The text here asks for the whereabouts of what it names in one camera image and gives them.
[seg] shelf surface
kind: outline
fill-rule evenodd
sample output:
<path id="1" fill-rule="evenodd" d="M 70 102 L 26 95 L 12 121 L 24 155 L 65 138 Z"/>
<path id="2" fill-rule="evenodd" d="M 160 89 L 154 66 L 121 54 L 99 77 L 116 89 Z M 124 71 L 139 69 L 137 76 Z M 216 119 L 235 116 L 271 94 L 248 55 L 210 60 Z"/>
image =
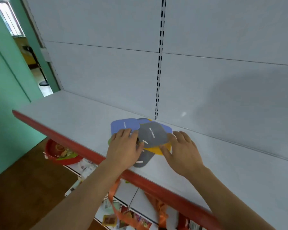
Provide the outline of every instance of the shelf surface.
<path id="1" fill-rule="evenodd" d="M 56 92 L 13 112 L 54 140 L 62 139 L 59 143 L 68 143 L 67 147 L 77 145 L 81 149 L 77 152 L 93 162 L 101 162 L 106 156 L 112 121 L 142 117 L 66 91 Z M 205 166 L 242 201 L 276 229 L 288 229 L 288 161 L 169 126 L 174 131 L 185 131 L 194 140 Z M 122 176 L 185 216 L 192 215 L 190 218 L 205 228 L 219 229 L 212 216 L 204 224 L 199 222 L 203 219 L 199 214 L 209 213 L 196 205 L 208 209 L 207 204 L 185 178 L 169 167 L 163 156 L 156 155 L 145 167 L 132 167 Z"/>

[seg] window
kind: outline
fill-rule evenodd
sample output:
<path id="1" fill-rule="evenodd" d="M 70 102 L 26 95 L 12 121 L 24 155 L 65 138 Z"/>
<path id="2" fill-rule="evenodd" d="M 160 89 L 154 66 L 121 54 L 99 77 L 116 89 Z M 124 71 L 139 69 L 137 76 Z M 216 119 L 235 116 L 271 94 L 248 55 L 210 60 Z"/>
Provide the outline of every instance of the window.
<path id="1" fill-rule="evenodd" d="M 24 36 L 9 0 L 0 0 L 0 15 L 12 36 Z"/>

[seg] right hand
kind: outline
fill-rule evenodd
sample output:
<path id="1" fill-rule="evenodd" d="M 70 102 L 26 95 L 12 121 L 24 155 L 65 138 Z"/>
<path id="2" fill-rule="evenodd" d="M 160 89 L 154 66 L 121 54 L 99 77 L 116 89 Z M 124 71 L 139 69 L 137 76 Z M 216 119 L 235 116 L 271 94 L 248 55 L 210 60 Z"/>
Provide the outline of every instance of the right hand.
<path id="1" fill-rule="evenodd" d="M 173 154 L 165 146 L 160 146 L 160 150 L 164 155 L 169 166 L 181 176 L 188 180 L 197 171 L 204 168 L 204 164 L 195 143 L 190 139 L 187 133 L 183 131 L 174 131 L 167 136 L 172 144 Z"/>

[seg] red shelf edge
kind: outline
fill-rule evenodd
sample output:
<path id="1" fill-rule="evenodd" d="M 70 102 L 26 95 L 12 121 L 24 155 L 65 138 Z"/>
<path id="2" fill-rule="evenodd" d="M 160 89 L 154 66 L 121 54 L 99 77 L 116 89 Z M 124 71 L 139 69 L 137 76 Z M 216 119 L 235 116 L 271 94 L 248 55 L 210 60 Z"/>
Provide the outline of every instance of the red shelf edge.
<path id="1" fill-rule="evenodd" d="M 53 139 L 54 141 L 64 145 L 65 147 L 70 148 L 71 150 L 75 151 L 82 157 L 92 161 L 95 164 L 100 164 L 105 157 L 102 155 L 80 145 L 73 140 L 51 130 L 50 128 L 36 122 L 35 120 L 27 117 L 26 115 L 21 114 L 20 112 L 13 110 L 13 115 L 21 120 L 22 122 L 26 123 L 30 127 L 38 130 L 39 132 L 43 133 L 44 135 L 48 136 L 49 138 Z M 200 206 L 193 204 L 192 202 L 186 200 L 185 198 L 165 189 L 162 186 L 153 183 L 152 181 L 147 180 L 146 178 L 130 171 L 125 170 L 121 177 L 133 185 L 139 187 L 146 193 L 160 199 L 167 205 L 171 206 L 187 218 L 193 220 L 195 223 L 203 226 L 207 230 L 220 230 L 221 227 L 217 219 L 208 211 L 203 209 Z"/>

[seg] hand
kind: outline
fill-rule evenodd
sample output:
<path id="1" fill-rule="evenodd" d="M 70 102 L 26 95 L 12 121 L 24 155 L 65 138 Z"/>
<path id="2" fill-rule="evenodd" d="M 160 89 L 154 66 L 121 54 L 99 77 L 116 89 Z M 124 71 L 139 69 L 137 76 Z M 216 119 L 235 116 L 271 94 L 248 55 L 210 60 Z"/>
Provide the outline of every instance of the hand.
<path id="1" fill-rule="evenodd" d="M 121 129 L 112 136 L 105 160 L 113 166 L 119 166 L 121 172 L 133 166 L 144 148 L 142 142 L 136 149 L 138 131 L 129 137 L 130 133 L 131 129 Z"/>
<path id="2" fill-rule="evenodd" d="M 162 145 L 160 146 L 160 150 L 169 166 L 171 166 L 176 173 L 190 180 L 196 171 L 204 167 L 202 158 L 195 143 L 187 133 L 174 131 L 173 134 L 176 137 L 172 134 L 167 134 L 172 144 L 173 154 Z"/>

